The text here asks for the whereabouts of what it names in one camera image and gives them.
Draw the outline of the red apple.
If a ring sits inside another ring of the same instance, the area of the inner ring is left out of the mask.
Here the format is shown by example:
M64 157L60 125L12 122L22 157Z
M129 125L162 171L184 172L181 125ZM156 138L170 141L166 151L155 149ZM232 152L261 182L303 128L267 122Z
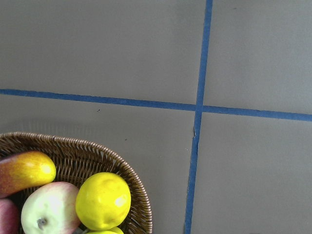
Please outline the red apple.
M75 202L78 188L69 182L52 182L34 191L21 211L26 234L72 234L80 225Z

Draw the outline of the yellow starfruit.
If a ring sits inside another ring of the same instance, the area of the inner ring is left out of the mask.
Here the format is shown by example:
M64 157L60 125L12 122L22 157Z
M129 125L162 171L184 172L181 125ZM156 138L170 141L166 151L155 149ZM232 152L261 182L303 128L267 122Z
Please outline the yellow starfruit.
M104 231L89 231L87 234L124 234L119 227L113 227Z

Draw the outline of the brown wicker basket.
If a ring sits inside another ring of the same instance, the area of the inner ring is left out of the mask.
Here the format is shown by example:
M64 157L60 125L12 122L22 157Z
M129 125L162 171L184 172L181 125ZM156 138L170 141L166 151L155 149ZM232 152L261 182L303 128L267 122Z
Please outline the brown wicker basket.
M111 149L86 140L36 133L12 132L0 136L0 157L26 151L47 154L57 169L56 181L80 187L91 175L112 172L121 176L131 191L131 207L120 228L126 234L153 231L151 204L144 185L134 169Z

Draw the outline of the yellow lemon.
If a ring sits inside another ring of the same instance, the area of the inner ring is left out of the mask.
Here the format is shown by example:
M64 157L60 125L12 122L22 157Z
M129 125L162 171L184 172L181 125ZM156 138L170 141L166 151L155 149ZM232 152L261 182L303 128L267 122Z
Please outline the yellow lemon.
M121 176L110 172L90 176L76 197L77 216L92 231L106 231L119 226L130 207L128 184Z

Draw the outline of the pink white peach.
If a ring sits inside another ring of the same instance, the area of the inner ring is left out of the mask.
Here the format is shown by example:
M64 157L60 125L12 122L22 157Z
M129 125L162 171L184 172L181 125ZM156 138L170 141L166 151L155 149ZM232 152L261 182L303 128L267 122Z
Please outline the pink white peach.
M0 200L0 233L17 234L19 230L19 211L7 198Z

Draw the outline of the orange fruit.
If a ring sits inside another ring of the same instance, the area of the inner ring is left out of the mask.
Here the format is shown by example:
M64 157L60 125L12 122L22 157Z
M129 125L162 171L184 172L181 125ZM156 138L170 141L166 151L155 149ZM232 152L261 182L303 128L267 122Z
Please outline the orange fruit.
M56 177L56 166L45 153L28 151L0 160L0 197L42 186Z

